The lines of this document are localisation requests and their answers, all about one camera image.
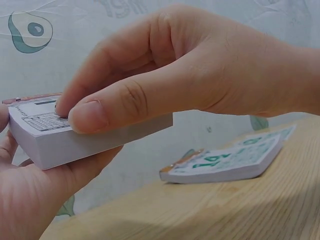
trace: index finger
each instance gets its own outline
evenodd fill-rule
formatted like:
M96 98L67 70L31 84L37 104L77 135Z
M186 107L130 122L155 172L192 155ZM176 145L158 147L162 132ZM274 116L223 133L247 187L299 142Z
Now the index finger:
M147 63L143 56L149 53L149 18L123 28L96 45L57 101L58 115L67 116L81 99L100 90L102 84L104 87L112 84L113 80L109 79L112 74Z

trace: printed calendar grid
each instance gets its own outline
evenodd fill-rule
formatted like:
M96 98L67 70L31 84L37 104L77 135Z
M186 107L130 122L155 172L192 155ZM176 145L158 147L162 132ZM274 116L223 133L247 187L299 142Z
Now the printed calendar grid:
M70 127L68 119L58 116L55 112L27 116L23 117L22 120L39 132Z

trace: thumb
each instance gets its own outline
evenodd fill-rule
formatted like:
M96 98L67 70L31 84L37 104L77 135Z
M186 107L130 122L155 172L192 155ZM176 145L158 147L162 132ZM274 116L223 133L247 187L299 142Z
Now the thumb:
M74 131L88 134L193 109L191 79L180 60L125 78L82 99L69 112L69 122Z

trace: finger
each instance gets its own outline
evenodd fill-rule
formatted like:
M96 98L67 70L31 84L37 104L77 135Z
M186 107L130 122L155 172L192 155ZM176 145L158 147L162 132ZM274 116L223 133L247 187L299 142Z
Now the finger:
M70 163L68 167L74 176L74 183L70 184L70 193L76 193L96 178L101 171L111 163L122 148L123 146L119 146L87 159Z
M0 162L11 164L17 151L18 143L8 131L0 142Z
M46 198L51 201L54 199L54 202L60 205L97 177L121 149L122 146L116 147L44 171L34 164L27 165L23 170L36 177L40 189L47 190Z
M82 98L99 90L114 72L139 68L151 60L148 20L134 23L98 44L56 103L56 112L67 116Z
M69 113L78 133L109 131L156 116L194 109L190 56L162 68L134 75L82 99Z
M0 104L0 132L2 132L9 122L9 110L4 104Z

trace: wall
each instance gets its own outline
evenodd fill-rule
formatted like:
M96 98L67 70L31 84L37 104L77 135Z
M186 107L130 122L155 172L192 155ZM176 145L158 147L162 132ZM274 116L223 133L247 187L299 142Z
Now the wall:
M0 64L2 99L62 91L94 45L125 24L177 0L1 0ZM302 0L185 0L301 46L317 47L308 2ZM30 12L50 22L49 38L37 49L12 38L10 14ZM56 220L99 206L158 179L158 171L190 149L217 148L256 128L304 117L291 113L256 119L199 111L174 114L174 127L127 144L114 161L73 196ZM28 157L21 149L18 164Z

